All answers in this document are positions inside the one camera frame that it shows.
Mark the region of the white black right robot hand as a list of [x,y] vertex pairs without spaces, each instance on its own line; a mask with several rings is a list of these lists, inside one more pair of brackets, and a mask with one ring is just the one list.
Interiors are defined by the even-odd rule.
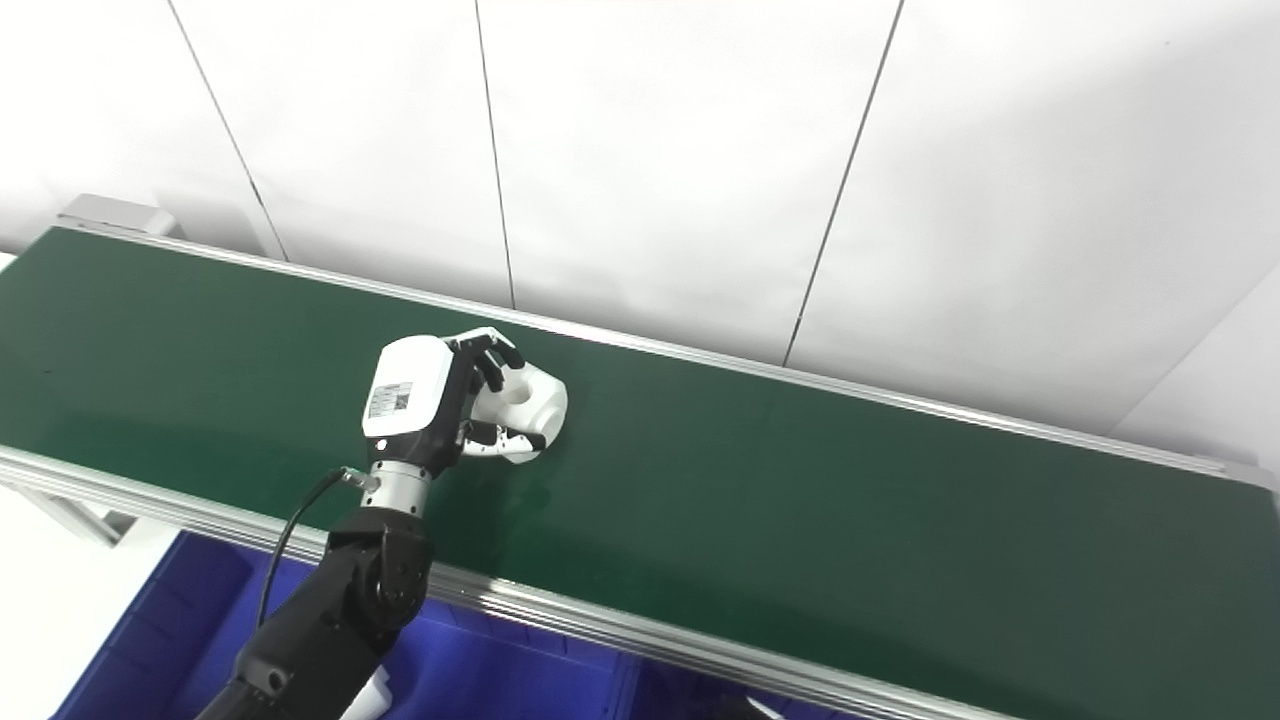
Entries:
[[707,720],[783,720],[785,715],[745,694],[722,696],[698,716]]

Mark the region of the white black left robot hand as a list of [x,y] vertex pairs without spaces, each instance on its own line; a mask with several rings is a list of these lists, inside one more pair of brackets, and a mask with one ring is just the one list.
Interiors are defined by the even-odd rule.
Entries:
[[462,457],[526,462],[564,420],[564,388],[493,327],[415,334],[379,355],[361,427],[375,468],[438,477]]

